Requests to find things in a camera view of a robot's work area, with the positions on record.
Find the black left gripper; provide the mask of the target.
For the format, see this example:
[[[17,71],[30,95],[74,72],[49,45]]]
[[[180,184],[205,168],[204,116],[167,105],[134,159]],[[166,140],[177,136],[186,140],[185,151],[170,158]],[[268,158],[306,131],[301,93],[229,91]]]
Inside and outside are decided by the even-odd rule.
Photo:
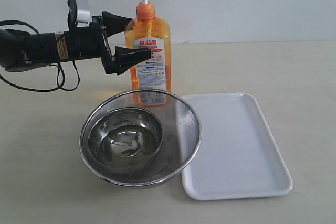
[[[88,26],[78,27],[78,22],[68,17],[69,30],[64,33],[68,58],[64,61],[77,61],[99,58],[105,74],[121,75],[137,64],[151,58],[147,48],[123,48],[115,46],[113,55],[108,38],[125,31],[132,18],[102,11],[102,16],[93,16]]]

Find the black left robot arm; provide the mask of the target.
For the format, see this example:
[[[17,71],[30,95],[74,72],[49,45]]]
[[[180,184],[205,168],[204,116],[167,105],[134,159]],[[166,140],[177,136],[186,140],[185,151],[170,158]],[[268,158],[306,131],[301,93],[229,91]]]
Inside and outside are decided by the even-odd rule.
[[[14,29],[1,30],[1,67],[8,72],[23,72],[53,63],[99,58],[106,74],[123,74],[150,59],[149,49],[115,47],[108,38],[122,33],[130,18],[103,11],[93,16],[88,26],[70,25],[61,33],[30,34]]]

